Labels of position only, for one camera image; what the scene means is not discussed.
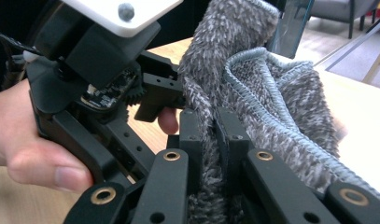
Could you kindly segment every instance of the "floor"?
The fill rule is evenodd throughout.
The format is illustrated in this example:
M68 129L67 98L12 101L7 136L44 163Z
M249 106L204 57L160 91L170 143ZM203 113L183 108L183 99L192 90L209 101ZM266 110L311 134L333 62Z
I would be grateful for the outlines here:
M348 39L348 24L311 18L303 32L300 46L297 49L295 60L310 60L314 63L322 61L337 49L363 35L372 26L371 18L366 18L364 30L359 30L359 19L355 21L353 38ZM380 88L380 66L375 69L376 75L368 83ZM338 75L362 81L358 77L351 77L347 72Z

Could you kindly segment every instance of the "wooden table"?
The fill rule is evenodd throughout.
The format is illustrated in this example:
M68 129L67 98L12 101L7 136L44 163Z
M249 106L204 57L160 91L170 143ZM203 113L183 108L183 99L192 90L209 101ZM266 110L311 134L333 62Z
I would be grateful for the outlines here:
M189 39L151 50L178 63ZM341 160L380 191L380 90L320 71L336 127L341 135ZM129 120L155 152L166 136L158 124ZM0 167L0 223L62 223L79 195L20 185Z

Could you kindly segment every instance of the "cable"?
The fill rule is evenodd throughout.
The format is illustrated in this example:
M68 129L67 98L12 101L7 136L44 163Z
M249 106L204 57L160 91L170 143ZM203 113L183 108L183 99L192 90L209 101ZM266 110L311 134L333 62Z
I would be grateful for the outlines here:
M6 64L7 72L4 74L4 81L1 89L4 91L23 80L26 73L27 62L23 59L23 55L13 55L12 64Z
M38 51L37 49L25 46L20 41L14 39L12 37L9 37L7 35L4 35L1 32L0 32L0 41L5 46L5 48L6 48L6 44L9 44L11 47L13 47L15 49L26 50L26 51L29 51L33 54L42 55L41 52Z
M0 39L1 44L3 45L4 51L6 52L7 56L7 66L13 66L14 62L12 59L12 50L9 47L9 44L6 43L4 40Z

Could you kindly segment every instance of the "gear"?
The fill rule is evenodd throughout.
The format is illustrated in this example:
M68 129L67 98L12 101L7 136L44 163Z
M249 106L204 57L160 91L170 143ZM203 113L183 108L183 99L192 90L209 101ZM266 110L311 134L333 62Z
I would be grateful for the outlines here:
M146 94L146 90L142 86L142 80L143 76L138 76L132 87L126 92L123 97L123 101L126 105L137 105L141 102L141 98Z

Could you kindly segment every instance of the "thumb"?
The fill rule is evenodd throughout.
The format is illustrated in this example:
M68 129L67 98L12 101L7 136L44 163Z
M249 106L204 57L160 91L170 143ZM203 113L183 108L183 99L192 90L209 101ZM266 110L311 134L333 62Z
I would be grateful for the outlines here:
M46 139L17 148L8 156L10 177L22 184L82 192L92 184L88 168L64 147Z
M164 133L174 134L178 131L178 122L176 119L176 110L165 107L158 115L158 124Z

